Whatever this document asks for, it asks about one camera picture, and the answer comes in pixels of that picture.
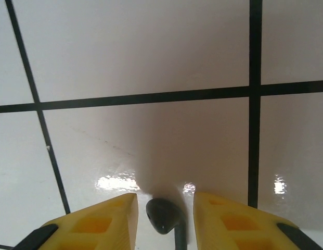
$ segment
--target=glossy floor surface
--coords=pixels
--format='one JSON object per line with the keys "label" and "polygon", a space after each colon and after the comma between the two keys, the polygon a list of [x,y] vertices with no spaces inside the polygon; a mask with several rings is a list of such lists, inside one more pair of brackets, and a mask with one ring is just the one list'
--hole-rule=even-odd
{"label": "glossy floor surface", "polygon": [[[280,93],[283,83],[290,92],[298,84],[301,91],[261,94],[260,110],[250,108],[247,1],[13,0],[44,106],[33,106],[36,92],[6,2],[0,0],[1,248],[69,210],[135,192],[136,250],[174,249],[174,236],[156,233],[146,216],[153,196],[187,212],[188,248],[197,249],[193,193],[247,204],[255,183],[259,209],[290,219],[323,247],[323,81],[304,83],[323,80],[323,0],[263,1],[261,84]],[[228,87],[234,96],[223,94],[231,89],[218,98],[194,91]],[[191,90],[163,95],[168,99],[136,96]],[[109,96],[120,97],[77,101],[75,108],[53,102]],[[249,133],[254,117],[259,147],[248,153],[257,138]],[[255,182],[249,162],[257,153]]]}

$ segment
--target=yellow plastic part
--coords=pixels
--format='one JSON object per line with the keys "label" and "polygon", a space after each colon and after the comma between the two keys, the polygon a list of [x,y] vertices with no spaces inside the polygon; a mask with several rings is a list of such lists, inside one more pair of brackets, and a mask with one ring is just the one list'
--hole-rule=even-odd
{"label": "yellow plastic part", "polygon": [[137,195],[117,196],[45,225],[52,223],[59,228],[39,250],[134,250]]}
{"label": "yellow plastic part", "polygon": [[195,192],[193,218],[198,250],[295,250],[276,226],[281,217],[208,193]]}

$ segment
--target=tile grout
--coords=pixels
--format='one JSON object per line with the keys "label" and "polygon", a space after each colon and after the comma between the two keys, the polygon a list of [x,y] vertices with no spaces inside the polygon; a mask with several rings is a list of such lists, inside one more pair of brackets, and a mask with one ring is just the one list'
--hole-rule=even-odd
{"label": "tile grout", "polygon": [[[323,80],[261,85],[259,96],[323,93]],[[0,105],[0,113],[249,97],[249,86]]]}
{"label": "tile grout", "polygon": [[249,129],[248,205],[257,208],[261,121],[261,60],[263,0],[250,0],[249,7]]}
{"label": "tile grout", "polygon": [[63,181],[59,172],[59,168],[58,168],[58,164],[56,161],[56,156],[55,156],[55,152],[53,150],[53,146],[51,144],[51,140],[50,140],[50,136],[49,136],[49,132],[48,132],[48,128],[47,128],[47,124],[46,124],[46,120],[43,114],[43,111],[40,107],[40,98],[38,96],[37,93],[37,88],[35,85],[35,81],[34,81],[34,77],[33,77],[33,73],[32,73],[32,69],[28,60],[28,56],[27,56],[27,52],[26,52],[26,48],[23,42],[23,38],[20,32],[20,28],[19,28],[19,24],[18,24],[18,20],[17,20],[17,16],[15,13],[15,9],[12,3],[12,0],[5,0],[6,6],[7,6],[7,10],[10,16],[10,20],[11,20],[11,24],[12,24],[12,28],[14,30],[14,34],[16,37],[16,41],[17,41],[17,45],[19,48],[19,53],[21,56],[21,60],[22,63],[24,65],[25,68],[25,73],[28,79],[28,83],[30,86],[30,90],[33,96],[33,100],[34,100],[34,105],[32,106],[35,111],[37,112],[37,116],[40,122],[40,126],[41,126],[41,130],[42,130],[42,134],[45,140],[45,144],[48,148],[48,154],[49,154],[49,158],[50,158],[50,162],[54,171],[54,175],[56,178],[56,182],[57,182],[57,187],[59,189],[59,193],[62,199],[62,203],[64,206],[64,210],[66,212],[66,214],[70,213],[70,208],[69,208],[69,203],[68,203],[68,199],[64,190],[64,186],[63,186]]}

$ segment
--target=rectangular cutout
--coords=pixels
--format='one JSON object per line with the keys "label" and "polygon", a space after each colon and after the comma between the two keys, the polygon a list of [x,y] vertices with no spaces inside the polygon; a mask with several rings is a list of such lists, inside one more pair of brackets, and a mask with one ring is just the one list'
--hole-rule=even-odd
{"label": "rectangular cutout", "polygon": [[108,230],[111,218],[86,217],[78,221],[72,232],[74,233],[104,233]]}
{"label": "rectangular cutout", "polygon": [[239,250],[277,250],[273,243],[268,239],[241,239],[235,240]]}
{"label": "rectangular cutout", "polygon": [[251,218],[244,215],[227,214],[223,215],[221,220],[229,231],[247,231],[259,229],[257,224]]}

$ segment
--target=white tile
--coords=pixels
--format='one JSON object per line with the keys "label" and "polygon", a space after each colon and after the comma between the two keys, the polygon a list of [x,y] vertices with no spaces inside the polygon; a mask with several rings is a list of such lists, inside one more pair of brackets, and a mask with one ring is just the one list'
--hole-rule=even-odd
{"label": "white tile", "polygon": [[323,80],[323,0],[263,2],[262,84]]}
{"label": "white tile", "polygon": [[323,235],[323,93],[262,97],[259,208]]}
{"label": "white tile", "polygon": [[247,1],[14,5],[42,101],[248,85]]}
{"label": "white tile", "polygon": [[70,208],[137,192],[139,249],[174,248],[173,234],[158,235],[147,219],[148,194],[187,207],[189,249],[197,249],[195,186],[247,202],[247,98],[50,110],[45,116]]}
{"label": "white tile", "polygon": [[33,102],[5,1],[0,1],[0,105]]}
{"label": "white tile", "polygon": [[0,244],[64,215],[36,112],[0,114]]}

